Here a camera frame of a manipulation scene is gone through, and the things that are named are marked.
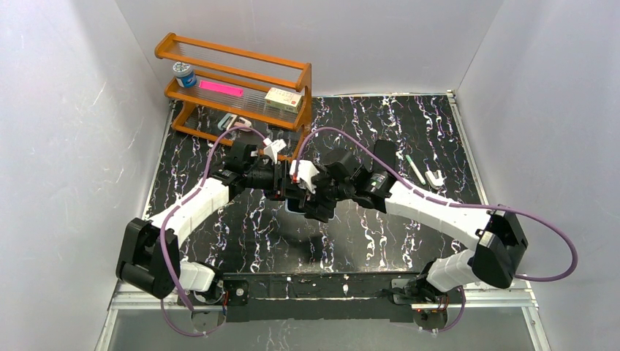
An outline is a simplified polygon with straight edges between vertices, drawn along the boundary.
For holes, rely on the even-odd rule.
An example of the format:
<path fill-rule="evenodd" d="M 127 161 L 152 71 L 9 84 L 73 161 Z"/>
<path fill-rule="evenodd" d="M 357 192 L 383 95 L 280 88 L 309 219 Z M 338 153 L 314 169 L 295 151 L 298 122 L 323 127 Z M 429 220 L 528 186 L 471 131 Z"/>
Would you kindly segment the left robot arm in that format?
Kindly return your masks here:
<path fill-rule="evenodd" d="M 286 143 L 264 138 L 259 145 L 235 142 L 218 163 L 209 159 L 203 177 L 169 208 L 126 226 L 116 265 L 116 277 L 149 295 L 163 299 L 177 292 L 219 300 L 221 275 L 208 263 L 181 258 L 181 244 L 212 214 L 246 189 L 272 190 L 287 176 L 279 153 Z"/>

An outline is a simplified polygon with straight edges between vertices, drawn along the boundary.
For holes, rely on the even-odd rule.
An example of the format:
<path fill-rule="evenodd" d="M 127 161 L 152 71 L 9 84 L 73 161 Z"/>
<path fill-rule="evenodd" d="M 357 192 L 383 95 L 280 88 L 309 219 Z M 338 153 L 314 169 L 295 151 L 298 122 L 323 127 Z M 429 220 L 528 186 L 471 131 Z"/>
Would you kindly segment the light blue phone case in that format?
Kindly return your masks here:
<path fill-rule="evenodd" d="M 285 210 L 291 214 L 304 215 L 306 210 L 304 209 L 304 202 L 300 199 L 295 198 L 287 198 L 284 201 Z"/>

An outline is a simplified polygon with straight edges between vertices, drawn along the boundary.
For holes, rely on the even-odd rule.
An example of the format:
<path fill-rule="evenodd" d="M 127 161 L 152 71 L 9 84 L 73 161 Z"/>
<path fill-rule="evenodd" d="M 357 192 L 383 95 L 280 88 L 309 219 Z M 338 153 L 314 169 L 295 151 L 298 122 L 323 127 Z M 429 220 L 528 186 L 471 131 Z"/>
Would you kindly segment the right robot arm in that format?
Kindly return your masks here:
<path fill-rule="evenodd" d="M 483 282 L 507 289 L 529 245 L 515 214 L 504 209 L 470 208 L 415 186 L 397 176 L 396 159 L 376 156 L 366 168 L 352 152 L 335 149 L 319 165 L 295 162 L 296 179 L 309 195 L 300 208 L 308 218 L 326 222 L 339 201 L 411 219 L 465 246 L 462 252 L 428 263 L 413 281 L 416 292 L 439 295 L 461 285 Z"/>

